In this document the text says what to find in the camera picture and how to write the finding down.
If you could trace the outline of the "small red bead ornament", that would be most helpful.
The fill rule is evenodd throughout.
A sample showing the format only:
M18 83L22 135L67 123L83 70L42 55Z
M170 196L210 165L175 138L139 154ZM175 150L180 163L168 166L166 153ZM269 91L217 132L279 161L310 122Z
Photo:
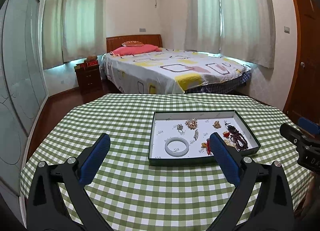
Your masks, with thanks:
M223 136L224 136L225 138L228 138L228 137L230 136L230 133L229 133L229 132L224 132L224 133L223 133Z

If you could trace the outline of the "green tray white lining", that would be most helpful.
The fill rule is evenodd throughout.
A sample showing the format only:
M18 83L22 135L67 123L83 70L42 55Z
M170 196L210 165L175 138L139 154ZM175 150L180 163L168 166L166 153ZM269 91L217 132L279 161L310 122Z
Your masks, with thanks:
M199 131L197 141L194 139L195 130L190 130L185 125L186 120L193 118L197 119ZM213 127L216 120L221 124L219 129ZM225 138L224 132L229 132L230 136ZM240 151L242 156L256 154L261 147L252 130L236 110L156 111L151 125L149 164L157 167L178 167L213 163L215 162L213 155L207 155L206 150L201 148L201 143L206 142L212 133L217 133L227 145L234 148L236 144L243 146L243 142L246 142L248 148ZM165 142L172 137L181 137L188 141L189 152L185 156L172 157L166 153Z

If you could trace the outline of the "pale jade bangle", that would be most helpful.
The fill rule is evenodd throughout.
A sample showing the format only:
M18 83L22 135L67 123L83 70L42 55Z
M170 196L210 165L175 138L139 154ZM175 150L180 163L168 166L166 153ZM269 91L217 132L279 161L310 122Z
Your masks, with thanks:
M165 142L165 151L172 157L182 157L189 152L189 143L181 137L172 137Z

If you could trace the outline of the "orange patterned pillow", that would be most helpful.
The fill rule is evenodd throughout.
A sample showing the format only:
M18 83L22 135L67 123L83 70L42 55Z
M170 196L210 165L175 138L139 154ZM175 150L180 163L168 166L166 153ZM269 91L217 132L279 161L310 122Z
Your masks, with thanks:
M126 41L121 44L123 47L139 47L143 45L144 43L140 41Z

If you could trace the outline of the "slim silver brooch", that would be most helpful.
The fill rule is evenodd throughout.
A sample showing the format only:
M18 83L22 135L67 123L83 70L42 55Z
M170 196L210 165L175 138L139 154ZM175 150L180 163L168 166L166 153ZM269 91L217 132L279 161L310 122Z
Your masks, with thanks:
M197 139L199 138L199 131L196 129L195 133L194 133L194 139L195 141L197 141Z

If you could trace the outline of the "red knot gold charm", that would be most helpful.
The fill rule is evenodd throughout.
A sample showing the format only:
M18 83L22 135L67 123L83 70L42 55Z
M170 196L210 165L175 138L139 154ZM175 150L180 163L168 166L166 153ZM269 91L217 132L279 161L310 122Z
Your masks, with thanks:
M203 148L203 149L206 150L207 155L210 155L210 156L213 155L213 153L212 153L212 151L211 151L211 148L210 148L210 141L209 141L209 139L207 139L206 142L201 143L201 148Z

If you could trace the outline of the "left white curtain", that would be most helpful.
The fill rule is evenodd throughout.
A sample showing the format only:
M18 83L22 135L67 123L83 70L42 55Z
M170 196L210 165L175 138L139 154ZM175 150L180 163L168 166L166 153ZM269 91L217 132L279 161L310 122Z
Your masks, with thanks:
M105 51L105 0L46 0L42 22L43 68Z

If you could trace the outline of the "glass sliding wardrobe door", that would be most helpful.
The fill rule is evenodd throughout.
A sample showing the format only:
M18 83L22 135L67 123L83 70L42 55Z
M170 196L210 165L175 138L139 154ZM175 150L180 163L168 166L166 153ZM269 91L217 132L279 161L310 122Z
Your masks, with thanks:
M20 195L28 137L46 96L39 52L39 0L1 7L1 181Z

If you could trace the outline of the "gold chain brooch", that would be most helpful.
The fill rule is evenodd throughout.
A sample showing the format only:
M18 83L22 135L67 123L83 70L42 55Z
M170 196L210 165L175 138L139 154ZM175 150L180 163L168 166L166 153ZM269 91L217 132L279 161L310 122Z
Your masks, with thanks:
M215 129L221 128L220 122L219 122L218 120L216 120L216 121L214 122L214 124L213 124L213 127L214 127Z

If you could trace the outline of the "wall light switch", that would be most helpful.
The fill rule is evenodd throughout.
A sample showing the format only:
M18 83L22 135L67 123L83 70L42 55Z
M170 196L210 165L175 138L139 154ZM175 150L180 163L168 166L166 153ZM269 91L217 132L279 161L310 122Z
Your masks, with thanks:
M285 27L284 27L284 32L285 32L285 33L290 33L290 28L285 26Z

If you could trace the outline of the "wooden headboard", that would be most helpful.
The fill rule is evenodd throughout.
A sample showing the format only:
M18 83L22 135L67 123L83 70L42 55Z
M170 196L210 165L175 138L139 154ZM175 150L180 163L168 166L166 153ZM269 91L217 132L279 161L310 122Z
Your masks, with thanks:
M162 38L160 34L157 35L128 35L128 36L114 36L106 38L107 53L121 47L124 42L139 41L144 44L152 44L160 48L163 47Z

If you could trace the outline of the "pink pillow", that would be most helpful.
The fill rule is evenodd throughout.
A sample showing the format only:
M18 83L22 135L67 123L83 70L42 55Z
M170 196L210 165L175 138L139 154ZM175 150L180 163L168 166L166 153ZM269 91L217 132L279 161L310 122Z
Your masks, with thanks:
M137 54L146 54L150 52L160 52L161 49L158 46L151 44L144 44L142 46L122 46L110 52L113 56L129 56Z

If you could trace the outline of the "dark wooden nightstand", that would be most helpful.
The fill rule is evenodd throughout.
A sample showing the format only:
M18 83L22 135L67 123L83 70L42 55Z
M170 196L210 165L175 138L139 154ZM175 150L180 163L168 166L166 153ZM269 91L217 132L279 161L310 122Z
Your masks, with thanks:
M77 65L75 67L75 74L82 94L102 89L100 68L98 64L90 67L81 67L80 65Z

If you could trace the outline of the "green checkered tablecloth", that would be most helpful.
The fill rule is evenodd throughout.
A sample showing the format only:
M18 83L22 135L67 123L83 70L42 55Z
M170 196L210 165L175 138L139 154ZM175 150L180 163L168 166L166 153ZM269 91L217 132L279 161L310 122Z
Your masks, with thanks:
M312 176L297 164L295 147L280 136L280 125L289 118L252 98L219 94L107 94L77 106L28 160L21 172L21 192L28 196L39 162L63 163L107 133L110 151L86 191L113 229L205 230L234 187L217 165L152 167L148 148L154 112L210 110L236 110L240 114L261 144L254 160L282 163L293 205L298 206Z

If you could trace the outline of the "brown wooden door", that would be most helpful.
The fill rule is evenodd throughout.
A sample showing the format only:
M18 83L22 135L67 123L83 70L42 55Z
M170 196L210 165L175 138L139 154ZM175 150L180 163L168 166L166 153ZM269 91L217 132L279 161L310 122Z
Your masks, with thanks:
M319 6L315 0L293 0L297 53L284 112L293 121L305 117L319 123Z

